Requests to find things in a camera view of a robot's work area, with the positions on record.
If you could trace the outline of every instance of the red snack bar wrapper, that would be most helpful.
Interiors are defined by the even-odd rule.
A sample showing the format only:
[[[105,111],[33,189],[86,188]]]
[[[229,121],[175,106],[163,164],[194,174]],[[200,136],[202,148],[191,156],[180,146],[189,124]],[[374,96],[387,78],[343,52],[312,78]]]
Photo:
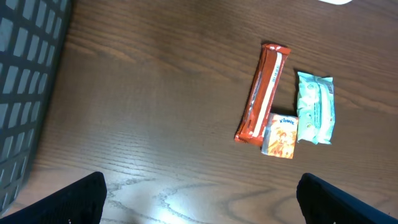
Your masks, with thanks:
[[[276,86],[290,49],[277,44],[264,44],[254,76],[250,99],[243,114],[235,141],[262,146],[264,130],[274,99]]]

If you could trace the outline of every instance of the light blue wet wipes package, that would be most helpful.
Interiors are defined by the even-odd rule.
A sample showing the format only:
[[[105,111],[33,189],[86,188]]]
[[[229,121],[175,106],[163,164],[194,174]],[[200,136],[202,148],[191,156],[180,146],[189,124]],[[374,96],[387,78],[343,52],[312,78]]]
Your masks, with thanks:
[[[297,142],[301,139],[314,144],[331,144],[335,127],[335,98],[333,78],[316,77],[298,72]]]

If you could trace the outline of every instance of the black object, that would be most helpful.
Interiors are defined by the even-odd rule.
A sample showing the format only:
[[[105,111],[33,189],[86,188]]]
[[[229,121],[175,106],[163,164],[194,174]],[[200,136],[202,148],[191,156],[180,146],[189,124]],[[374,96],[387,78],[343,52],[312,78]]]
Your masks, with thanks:
[[[0,0],[0,213],[29,177],[70,0]]]
[[[297,186],[297,200],[307,224],[398,223],[395,218],[312,174],[302,176]]]
[[[95,172],[0,219],[0,224],[98,224],[106,198],[104,175]]]

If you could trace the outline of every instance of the wood grain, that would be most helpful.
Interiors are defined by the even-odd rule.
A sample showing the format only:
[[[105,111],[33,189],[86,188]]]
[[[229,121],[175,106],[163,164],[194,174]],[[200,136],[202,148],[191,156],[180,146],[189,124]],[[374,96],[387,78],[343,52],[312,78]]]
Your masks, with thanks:
[[[102,223],[304,223],[311,172],[398,217],[398,2],[76,1],[34,170],[11,212],[101,171]],[[265,40],[292,49],[273,110],[294,113],[294,69],[335,81],[331,146],[293,160],[237,144]]]

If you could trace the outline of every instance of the gray grid pattern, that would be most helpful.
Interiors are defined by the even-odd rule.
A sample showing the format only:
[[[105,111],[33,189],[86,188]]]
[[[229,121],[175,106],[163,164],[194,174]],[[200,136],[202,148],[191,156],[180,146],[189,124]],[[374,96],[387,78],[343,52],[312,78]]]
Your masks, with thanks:
[[[0,0],[0,213],[21,187],[67,7],[69,0]]]

